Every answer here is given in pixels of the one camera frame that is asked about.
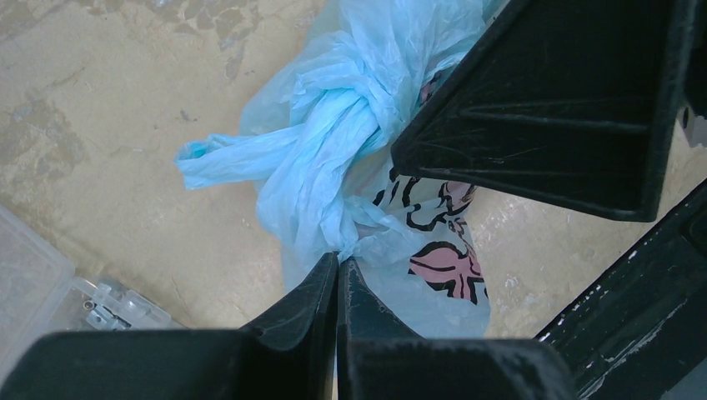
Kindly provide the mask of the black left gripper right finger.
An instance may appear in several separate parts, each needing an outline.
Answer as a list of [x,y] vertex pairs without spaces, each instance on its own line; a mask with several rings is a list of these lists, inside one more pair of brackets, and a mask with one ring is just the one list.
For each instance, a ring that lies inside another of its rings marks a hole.
[[569,369],[533,339],[425,339],[366,285],[358,264],[338,269],[341,399],[575,399]]

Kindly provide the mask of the light blue plastic bag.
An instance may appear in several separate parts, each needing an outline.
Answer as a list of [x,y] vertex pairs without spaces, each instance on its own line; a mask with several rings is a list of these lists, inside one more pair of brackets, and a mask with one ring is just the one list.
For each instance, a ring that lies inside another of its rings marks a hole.
[[490,303],[464,218],[474,186],[406,176],[391,148],[499,6],[327,2],[301,53],[243,108],[238,134],[179,150],[185,187],[250,181],[287,289],[335,252],[421,336],[482,337]]

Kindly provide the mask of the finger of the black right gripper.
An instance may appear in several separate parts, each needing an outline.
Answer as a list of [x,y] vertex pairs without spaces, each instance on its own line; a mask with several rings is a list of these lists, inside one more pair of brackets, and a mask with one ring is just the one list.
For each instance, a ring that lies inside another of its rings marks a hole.
[[510,1],[392,148],[403,175],[656,218],[696,1]]
[[581,399],[658,399],[706,358],[706,186],[699,184],[538,339]]

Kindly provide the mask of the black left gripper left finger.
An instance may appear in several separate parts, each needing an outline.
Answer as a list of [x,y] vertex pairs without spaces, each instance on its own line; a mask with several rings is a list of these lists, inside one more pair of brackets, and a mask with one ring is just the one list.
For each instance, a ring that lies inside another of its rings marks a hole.
[[238,329],[56,332],[38,339],[4,399],[329,399],[338,258]]

